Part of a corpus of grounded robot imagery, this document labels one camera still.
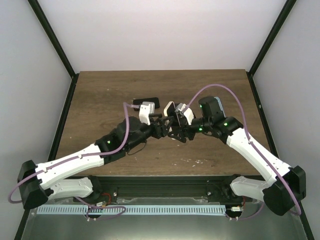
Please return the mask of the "beige phone case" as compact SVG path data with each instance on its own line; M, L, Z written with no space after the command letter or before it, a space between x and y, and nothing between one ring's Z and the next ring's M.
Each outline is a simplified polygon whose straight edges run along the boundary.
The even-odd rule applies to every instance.
M163 109L163 116L177 118L176 108L177 108L177 105L175 104L175 102L169 101L168 104Z

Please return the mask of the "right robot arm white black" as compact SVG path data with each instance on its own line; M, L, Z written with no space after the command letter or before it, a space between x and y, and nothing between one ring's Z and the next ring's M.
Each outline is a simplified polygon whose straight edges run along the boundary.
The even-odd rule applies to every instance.
M222 188L225 200L249 197L264 202L274 214L283 216L306 197L306 172L300 166L292 167L278 159L246 133L241 122L225 115L218 97L203 97L198 104L200 118L184 103L170 101L166 105L164 115L173 117L169 136L183 143L193 140L197 133L217 138L244 157L263 178L234 176Z

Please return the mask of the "black phone case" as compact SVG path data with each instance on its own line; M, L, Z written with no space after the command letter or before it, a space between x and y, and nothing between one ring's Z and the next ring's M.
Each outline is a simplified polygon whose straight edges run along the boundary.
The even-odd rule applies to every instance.
M136 98L132 101L133 105L141 105L143 102L154 103L155 109L160 108L160 101L158 97Z

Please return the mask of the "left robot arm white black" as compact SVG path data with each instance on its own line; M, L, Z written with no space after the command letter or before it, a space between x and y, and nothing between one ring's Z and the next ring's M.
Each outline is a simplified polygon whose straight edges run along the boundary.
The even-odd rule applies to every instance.
M39 164L33 160L25 161L17 177L23 208L30 210L45 204L56 194L54 186L68 177L119 160L150 137L166 137L174 118L156 117L150 123L144 123L129 116L109 134L80 151Z

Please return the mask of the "light blue phone case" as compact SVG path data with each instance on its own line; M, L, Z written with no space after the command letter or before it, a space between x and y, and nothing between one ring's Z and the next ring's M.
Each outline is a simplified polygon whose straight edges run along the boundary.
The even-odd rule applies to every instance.
M226 114L225 114L225 111L224 111L224 108L223 108L223 105L222 105L222 102L221 102L220 98L217 97L217 96L215 96L214 98L217 100L218 105L219 105L219 108L220 108L220 110L221 110L222 113L223 113L223 116L226 117Z

